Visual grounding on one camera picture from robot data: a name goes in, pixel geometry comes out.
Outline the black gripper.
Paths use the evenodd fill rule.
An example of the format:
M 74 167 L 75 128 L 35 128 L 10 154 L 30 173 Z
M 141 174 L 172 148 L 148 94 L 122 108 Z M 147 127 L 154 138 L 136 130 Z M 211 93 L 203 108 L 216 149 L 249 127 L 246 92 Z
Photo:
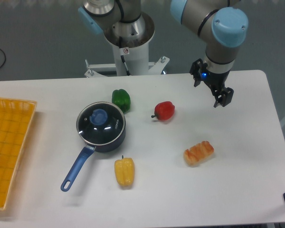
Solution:
M 211 89 L 211 92 L 214 93 L 215 108 L 218 106 L 225 107 L 232 101 L 234 90 L 230 87 L 225 87 L 225 81 L 230 70 L 231 63 L 218 64 L 210 59 L 202 60 L 199 58 L 191 65 L 190 74 L 194 79 L 194 87 L 197 87 L 203 81 Z

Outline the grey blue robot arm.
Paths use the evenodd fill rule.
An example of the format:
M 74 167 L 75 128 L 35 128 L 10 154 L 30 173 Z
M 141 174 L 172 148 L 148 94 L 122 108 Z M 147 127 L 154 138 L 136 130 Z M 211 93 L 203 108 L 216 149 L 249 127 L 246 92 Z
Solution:
M 205 56 L 192 63 L 194 84 L 205 83 L 215 106 L 228 105 L 233 89 L 225 81 L 248 29 L 246 14 L 233 0 L 173 0 L 171 15 L 206 43 Z M 163 64 L 149 66 L 149 42 L 155 33 L 152 18 L 139 0 L 85 0 L 78 13 L 94 34 L 104 34 L 113 49 L 118 76 L 159 74 Z

